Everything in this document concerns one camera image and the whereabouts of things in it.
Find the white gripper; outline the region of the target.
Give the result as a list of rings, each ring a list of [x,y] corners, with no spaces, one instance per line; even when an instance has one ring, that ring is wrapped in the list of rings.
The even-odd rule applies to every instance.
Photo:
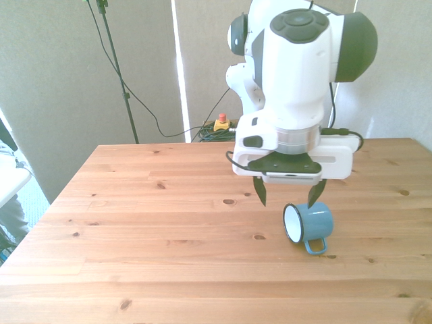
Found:
[[[239,176],[254,176],[259,200],[266,206],[267,190],[263,180],[321,180],[308,193],[312,207],[323,193],[328,179],[342,180],[351,174],[358,136],[324,135],[320,143],[305,153],[286,154],[275,149],[234,146],[232,169]]]

